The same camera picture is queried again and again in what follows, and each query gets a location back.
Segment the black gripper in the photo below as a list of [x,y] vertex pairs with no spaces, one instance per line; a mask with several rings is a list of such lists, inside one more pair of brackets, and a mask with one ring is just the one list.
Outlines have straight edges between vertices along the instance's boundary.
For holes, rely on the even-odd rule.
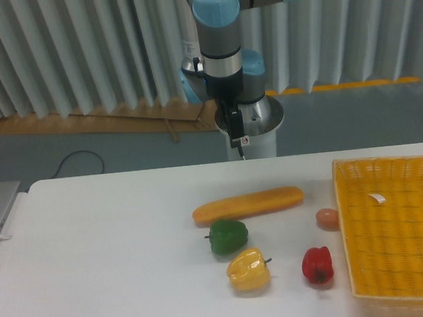
[[235,102],[243,92],[243,75],[241,70],[230,76],[213,77],[205,74],[204,77],[207,95],[217,100],[219,122],[229,136],[231,148],[240,147],[244,136],[243,117]]

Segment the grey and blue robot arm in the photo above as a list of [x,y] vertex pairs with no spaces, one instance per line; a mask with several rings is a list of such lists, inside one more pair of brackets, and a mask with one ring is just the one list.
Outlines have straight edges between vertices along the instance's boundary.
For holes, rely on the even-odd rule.
[[195,75],[204,83],[207,98],[216,102],[216,124],[232,149],[274,131],[283,120],[282,108],[265,97],[262,55],[241,46],[240,12],[289,1],[187,0],[198,32],[199,56],[184,75]]

